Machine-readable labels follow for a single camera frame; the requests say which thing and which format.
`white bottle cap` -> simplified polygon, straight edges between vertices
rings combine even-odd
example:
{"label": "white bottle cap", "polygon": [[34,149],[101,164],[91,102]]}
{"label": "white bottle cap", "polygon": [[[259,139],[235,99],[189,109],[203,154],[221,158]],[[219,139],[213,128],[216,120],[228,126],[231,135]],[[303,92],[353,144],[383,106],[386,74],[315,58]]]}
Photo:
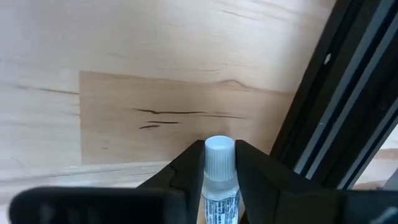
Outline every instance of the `white bottle cap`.
{"label": "white bottle cap", "polygon": [[227,136],[213,136],[205,141],[205,176],[226,181],[236,174],[235,141]]}

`wooden panel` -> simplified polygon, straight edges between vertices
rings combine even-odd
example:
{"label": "wooden panel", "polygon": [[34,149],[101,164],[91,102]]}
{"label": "wooden panel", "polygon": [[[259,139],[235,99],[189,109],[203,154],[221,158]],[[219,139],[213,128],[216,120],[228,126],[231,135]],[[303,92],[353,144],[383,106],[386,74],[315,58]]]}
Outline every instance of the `wooden panel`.
{"label": "wooden panel", "polygon": [[334,1],[3,1],[0,57],[293,92]]}
{"label": "wooden panel", "polygon": [[83,72],[82,159],[167,161],[216,134],[269,152],[292,97],[236,81],[204,84]]}
{"label": "wooden panel", "polygon": [[80,165],[78,73],[0,63],[0,169]]}
{"label": "wooden panel", "polygon": [[79,70],[294,93],[334,1],[1,1],[0,168],[80,164]]}

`glue bottle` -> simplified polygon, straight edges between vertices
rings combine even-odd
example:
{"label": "glue bottle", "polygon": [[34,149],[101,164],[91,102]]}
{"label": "glue bottle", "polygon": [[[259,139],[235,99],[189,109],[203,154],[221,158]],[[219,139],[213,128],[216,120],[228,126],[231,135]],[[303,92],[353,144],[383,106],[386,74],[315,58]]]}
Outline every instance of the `glue bottle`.
{"label": "glue bottle", "polygon": [[237,224],[239,185],[235,168],[235,141],[213,136],[205,141],[202,195],[207,224]]}

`bottle label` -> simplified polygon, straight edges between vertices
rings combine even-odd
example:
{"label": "bottle label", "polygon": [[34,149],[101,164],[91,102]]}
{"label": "bottle label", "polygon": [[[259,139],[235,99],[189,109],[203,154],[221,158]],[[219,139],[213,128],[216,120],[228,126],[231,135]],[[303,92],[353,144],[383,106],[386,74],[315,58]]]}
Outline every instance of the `bottle label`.
{"label": "bottle label", "polygon": [[205,198],[207,224],[237,224],[239,219],[239,191],[235,197],[220,201]]}

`wooden board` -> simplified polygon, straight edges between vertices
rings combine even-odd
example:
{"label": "wooden board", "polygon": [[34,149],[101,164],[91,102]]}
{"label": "wooden board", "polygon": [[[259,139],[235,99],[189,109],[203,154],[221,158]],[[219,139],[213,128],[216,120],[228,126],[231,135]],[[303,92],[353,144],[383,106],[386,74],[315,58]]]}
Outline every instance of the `wooden board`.
{"label": "wooden board", "polygon": [[83,163],[169,161],[217,134],[269,152],[293,94],[229,80],[195,83],[82,72]]}
{"label": "wooden board", "polygon": [[81,164],[80,70],[294,93],[334,2],[1,1],[0,168]]}

